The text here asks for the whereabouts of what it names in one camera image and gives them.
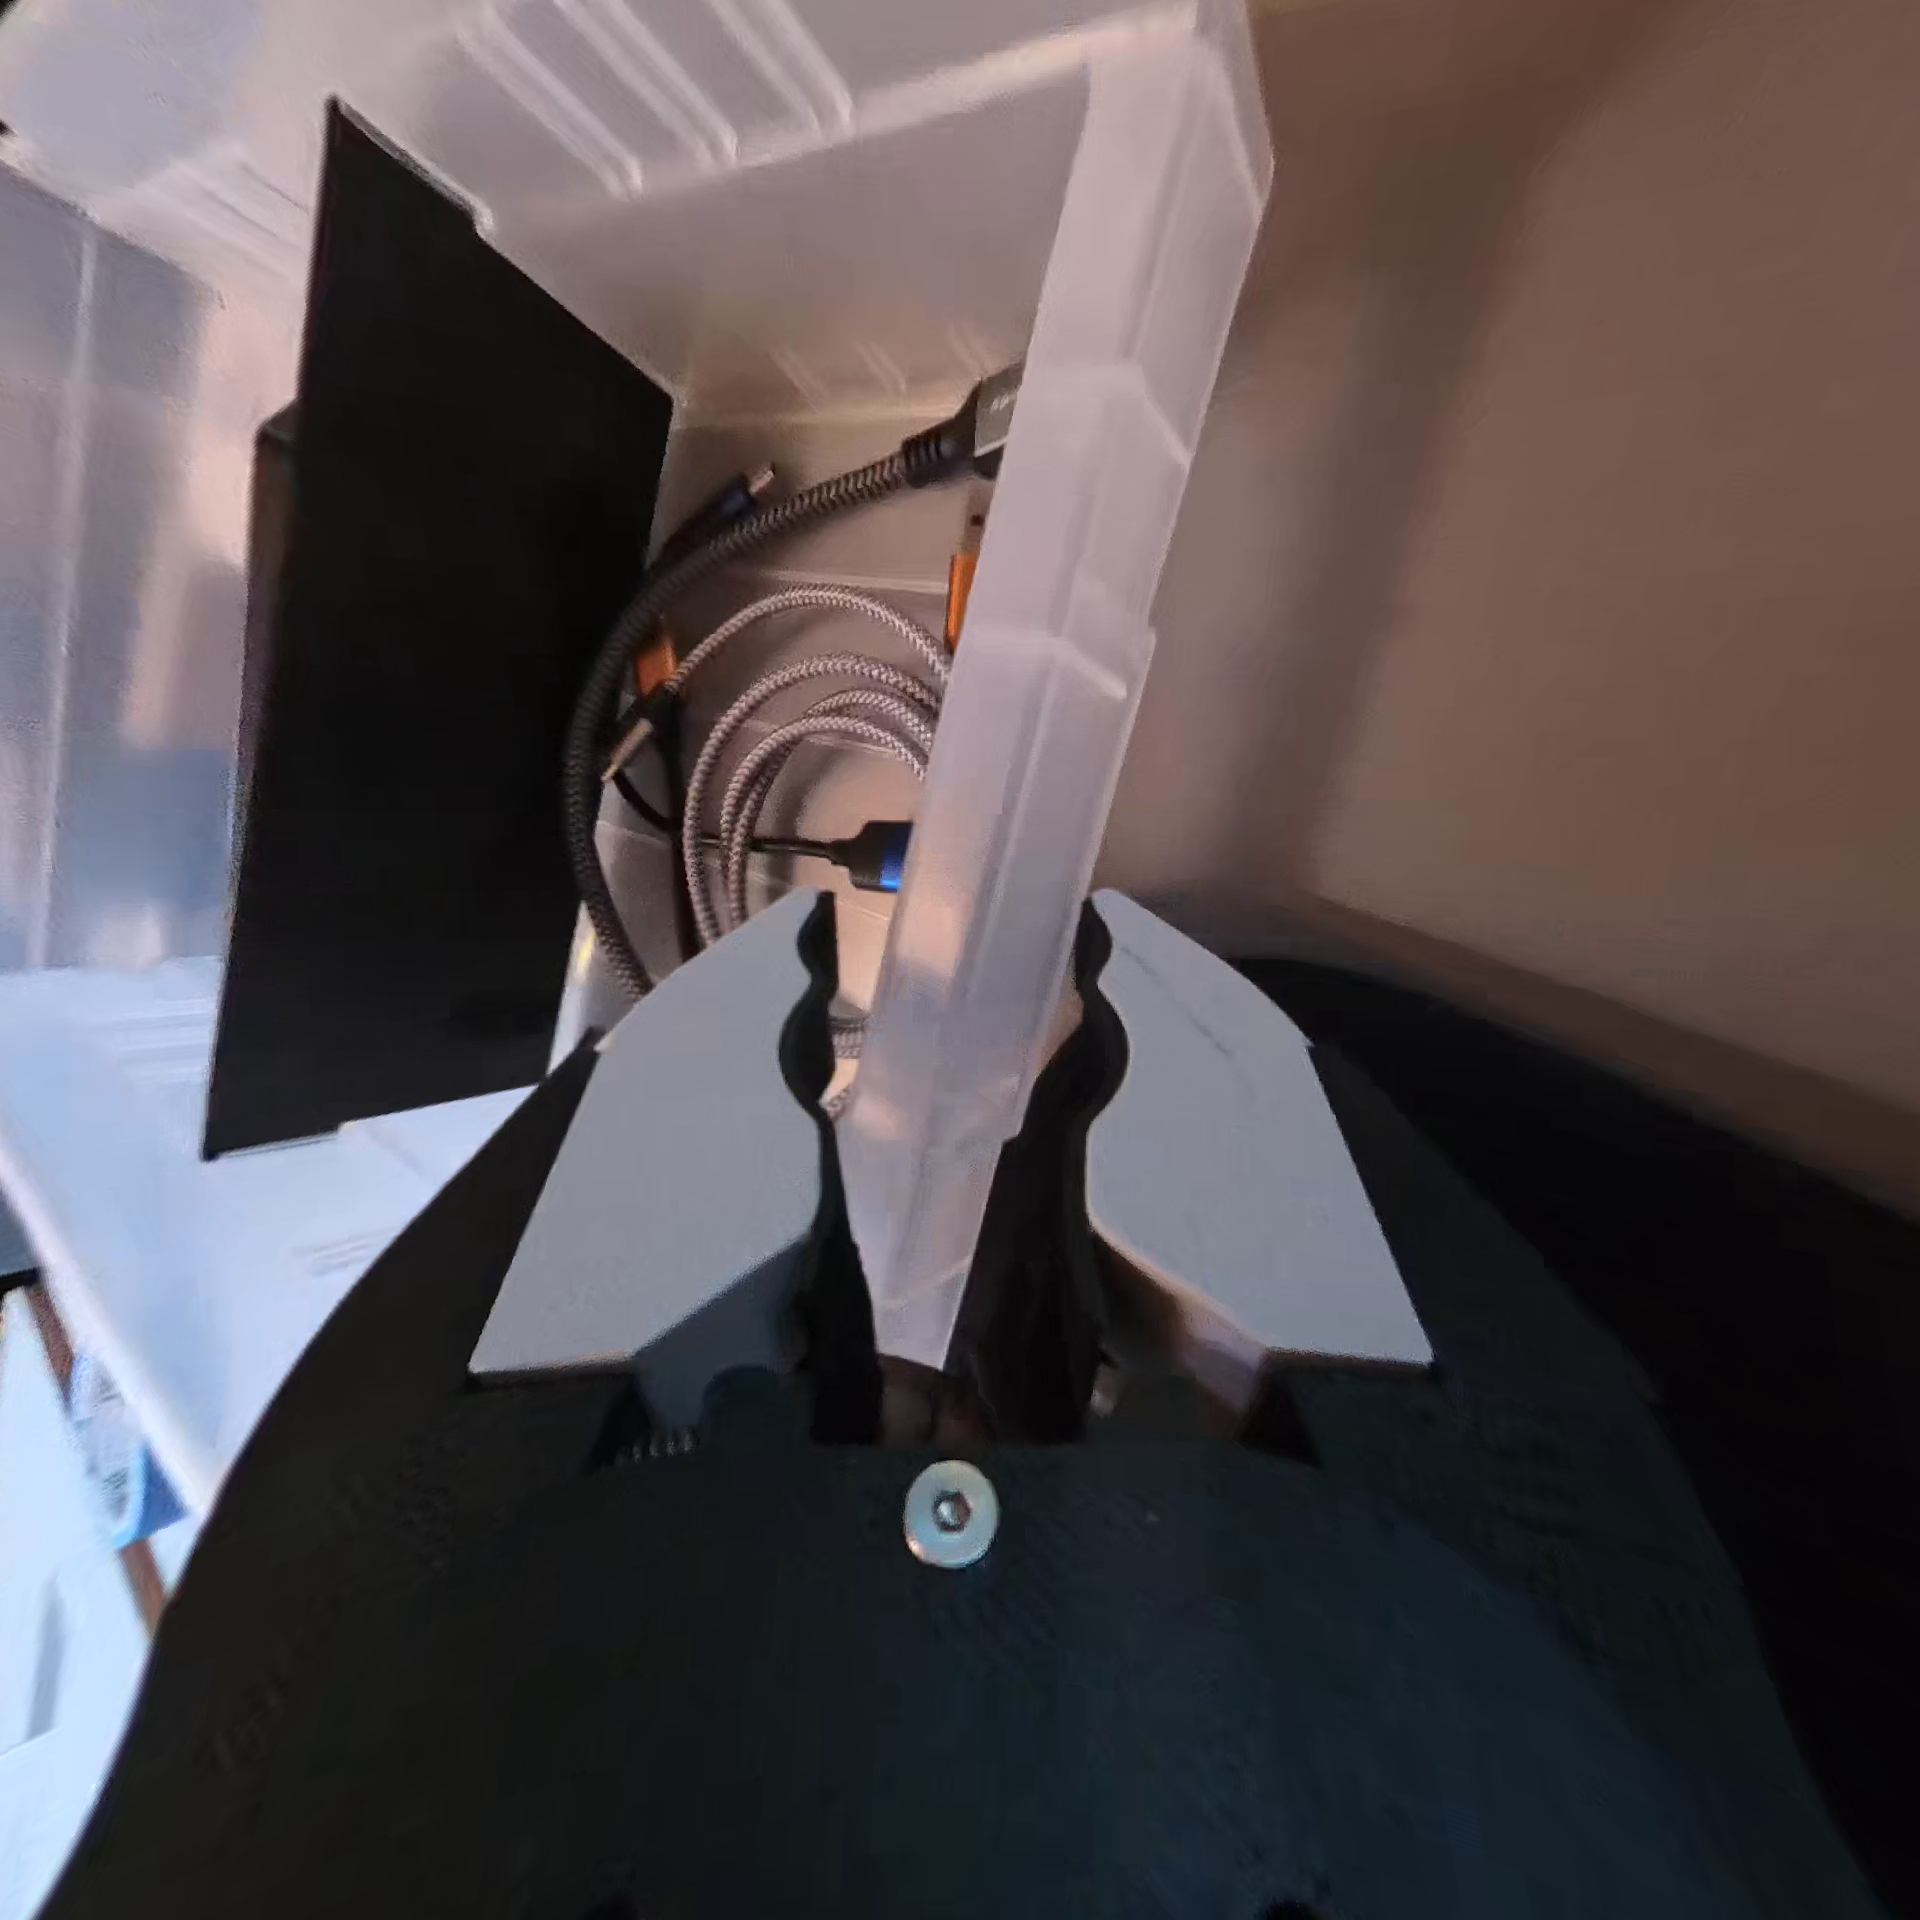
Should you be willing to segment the black padded cushion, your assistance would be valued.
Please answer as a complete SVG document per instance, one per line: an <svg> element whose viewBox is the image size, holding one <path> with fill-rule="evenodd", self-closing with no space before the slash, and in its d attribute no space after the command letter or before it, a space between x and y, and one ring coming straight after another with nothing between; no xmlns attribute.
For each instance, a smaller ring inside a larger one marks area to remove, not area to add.
<svg viewBox="0 0 1920 1920"><path fill-rule="evenodd" d="M1915 1915L1915 1219L1537 1027L1307 959L1233 967L1638 1363L1815 1784Z"/></svg>

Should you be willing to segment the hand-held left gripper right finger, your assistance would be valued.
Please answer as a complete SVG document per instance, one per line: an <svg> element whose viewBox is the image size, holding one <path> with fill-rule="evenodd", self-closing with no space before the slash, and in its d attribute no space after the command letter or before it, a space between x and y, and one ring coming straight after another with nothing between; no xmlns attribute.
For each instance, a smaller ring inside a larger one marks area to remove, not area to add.
<svg viewBox="0 0 1920 1920"><path fill-rule="evenodd" d="M960 1307L991 1439L1195 1423L1282 1450L1295 1376L1418 1381L1433 1341L1312 1045L1136 901L1086 901L1078 1018L1000 1149Z"/></svg>

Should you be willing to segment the clear plastic box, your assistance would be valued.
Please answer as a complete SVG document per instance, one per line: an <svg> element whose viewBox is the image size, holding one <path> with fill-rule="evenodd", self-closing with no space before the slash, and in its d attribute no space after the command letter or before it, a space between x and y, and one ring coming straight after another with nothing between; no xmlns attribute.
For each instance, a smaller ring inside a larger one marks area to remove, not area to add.
<svg viewBox="0 0 1920 1920"><path fill-rule="evenodd" d="M845 1130L934 1360L1040 1072L1273 153L1246 5L5 5L5 1191L186 1511L520 1089L200 1156L255 429L326 104L673 403L657 541L1024 367Z"/></svg>

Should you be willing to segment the person's left hand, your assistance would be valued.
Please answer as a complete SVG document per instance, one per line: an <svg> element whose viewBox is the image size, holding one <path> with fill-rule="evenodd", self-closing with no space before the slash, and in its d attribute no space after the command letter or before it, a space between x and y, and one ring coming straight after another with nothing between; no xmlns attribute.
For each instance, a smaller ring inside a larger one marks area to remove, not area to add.
<svg viewBox="0 0 1920 1920"><path fill-rule="evenodd" d="M878 1445L960 1456L994 1441L994 1423L968 1376L880 1355Z"/></svg>

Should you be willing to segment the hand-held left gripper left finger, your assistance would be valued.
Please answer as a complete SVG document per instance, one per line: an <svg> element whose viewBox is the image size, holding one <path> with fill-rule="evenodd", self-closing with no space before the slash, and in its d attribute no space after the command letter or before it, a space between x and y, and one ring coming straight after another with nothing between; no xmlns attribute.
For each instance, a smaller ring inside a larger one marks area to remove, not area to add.
<svg viewBox="0 0 1920 1920"><path fill-rule="evenodd" d="M792 891L597 1042L471 1376L619 1373L647 1424L677 1432L734 1370L798 1373L815 1439L878 1435L872 1306L825 1111L837 976L833 897Z"/></svg>

